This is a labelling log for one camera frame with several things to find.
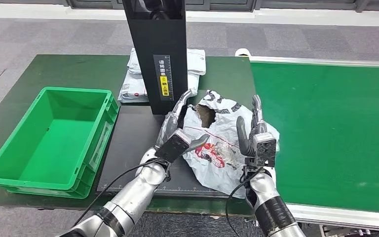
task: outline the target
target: yellow label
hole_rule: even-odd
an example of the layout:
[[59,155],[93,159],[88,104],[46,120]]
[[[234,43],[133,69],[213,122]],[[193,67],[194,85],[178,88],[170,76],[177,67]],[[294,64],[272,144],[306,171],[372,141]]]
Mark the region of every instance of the yellow label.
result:
[[160,89],[163,96],[169,96],[168,78],[166,76],[160,76]]

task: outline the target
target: red printed logo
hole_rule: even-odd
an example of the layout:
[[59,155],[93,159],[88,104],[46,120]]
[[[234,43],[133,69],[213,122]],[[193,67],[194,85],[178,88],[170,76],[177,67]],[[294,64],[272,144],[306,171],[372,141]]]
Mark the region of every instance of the red printed logo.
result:
[[195,149],[195,154],[199,158],[206,159],[213,163],[213,165],[218,168],[223,168],[225,166],[225,163],[223,162],[222,157],[217,153],[216,146],[214,144],[204,144],[204,146]]

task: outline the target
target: green conveyor belt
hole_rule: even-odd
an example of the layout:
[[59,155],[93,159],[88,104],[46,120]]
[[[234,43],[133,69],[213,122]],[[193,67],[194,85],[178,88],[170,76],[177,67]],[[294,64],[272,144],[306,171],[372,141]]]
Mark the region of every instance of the green conveyor belt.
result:
[[252,63],[286,202],[379,212],[379,67]]

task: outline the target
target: white baseboard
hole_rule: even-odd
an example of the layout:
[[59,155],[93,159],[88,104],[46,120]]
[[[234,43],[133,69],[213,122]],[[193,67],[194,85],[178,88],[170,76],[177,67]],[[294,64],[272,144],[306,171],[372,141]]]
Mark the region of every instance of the white baseboard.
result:
[[[126,20],[124,10],[71,9],[48,4],[0,4],[0,18]],[[379,26],[379,11],[261,9],[254,12],[187,11],[189,22]]]

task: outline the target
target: label on crate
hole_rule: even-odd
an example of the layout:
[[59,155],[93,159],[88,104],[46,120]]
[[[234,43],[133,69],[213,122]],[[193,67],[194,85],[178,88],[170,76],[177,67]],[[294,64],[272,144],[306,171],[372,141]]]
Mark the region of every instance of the label on crate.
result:
[[158,80],[160,100],[173,101],[174,90],[172,85],[171,57],[170,55],[153,55],[154,68]]

